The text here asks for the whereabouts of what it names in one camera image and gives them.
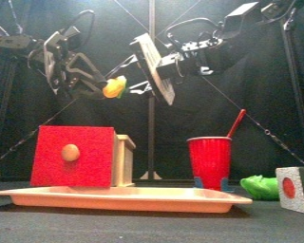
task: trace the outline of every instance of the cup rim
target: cup rim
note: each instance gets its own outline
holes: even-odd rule
[[[187,141],[191,141],[191,140],[233,140],[233,139],[229,137],[195,137],[195,138],[188,139]]]

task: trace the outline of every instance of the black backdrop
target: black backdrop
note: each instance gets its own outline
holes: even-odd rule
[[[131,55],[130,43],[150,30],[148,0],[15,0],[15,12],[24,33],[47,39],[64,28],[80,11],[92,9],[96,22],[88,44],[79,49],[91,58],[103,74]],[[156,46],[167,55],[163,43],[164,29],[184,20],[207,17],[215,22],[243,3],[242,0],[175,0],[156,1]],[[304,7],[299,10],[293,30],[293,43],[298,60],[298,75],[304,97]],[[13,33],[13,16],[8,1],[0,0],[0,25]],[[90,19],[78,27],[88,34]],[[197,38],[195,28],[176,32],[183,41]],[[134,68],[128,83],[144,81]],[[0,78],[0,92],[4,91]],[[234,137],[231,179],[253,175],[274,177],[275,168],[299,166],[302,163],[282,149],[266,134],[269,129],[298,156],[304,159],[304,142],[293,91],[281,24],[267,26],[263,37],[250,53],[222,74],[210,77],[210,83],[191,77],[175,85],[172,106],[156,103],[155,170],[162,178],[193,178],[187,139],[201,136],[226,136],[239,114],[247,109],[250,118],[242,122]],[[12,83],[12,95],[0,129],[0,155],[38,129],[64,107],[67,101],[52,93],[44,77],[19,60]],[[104,101],[78,101],[51,122],[56,125],[114,126],[118,134],[128,134],[138,145],[135,174],[140,178],[148,169],[148,100],[131,95]],[[36,137],[0,161],[0,173],[7,178],[28,178],[32,172]]]

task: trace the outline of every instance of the red straw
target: red straw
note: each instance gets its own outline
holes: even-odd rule
[[[233,135],[234,135],[234,133],[235,133],[238,127],[239,127],[239,124],[241,124],[241,122],[242,122],[242,118],[245,117],[245,114],[246,114],[246,110],[243,109],[243,110],[241,111],[241,113],[239,113],[239,116],[238,116],[238,118],[237,118],[237,121],[235,121],[235,123],[234,123],[234,125],[233,125],[233,127],[231,127],[230,132],[229,132],[229,135],[227,135],[229,138],[233,138]]]

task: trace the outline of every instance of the support pole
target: support pole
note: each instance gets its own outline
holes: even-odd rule
[[[290,66],[290,73],[291,73],[291,87],[293,87],[293,93],[294,93],[294,100],[297,105],[297,112],[298,112],[298,118],[301,122],[302,127],[302,142],[304,145],[304,98],[303,93],[301,90],[301,82],[299,82],[299,75],[297,70],[297,58],[293,48],[293,22],[294,22],[294,15],[295,15],[297,9],[291,10],[291,16],[287,20],[286,18],[281,21],[281,27],[282,27],[282,36],[285,41],[285,49],[287,54],[287,60],[289,60],[289,66]]]
[[[155,42],[156,3],[150,0],[150,36]],[[155,96],[148,99],[148,179],[155,179]]]

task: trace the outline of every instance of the wooden box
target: wooden box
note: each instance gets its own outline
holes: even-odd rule
[[[132,185],[135,144],[112,127],[42,126],[31,184]]]

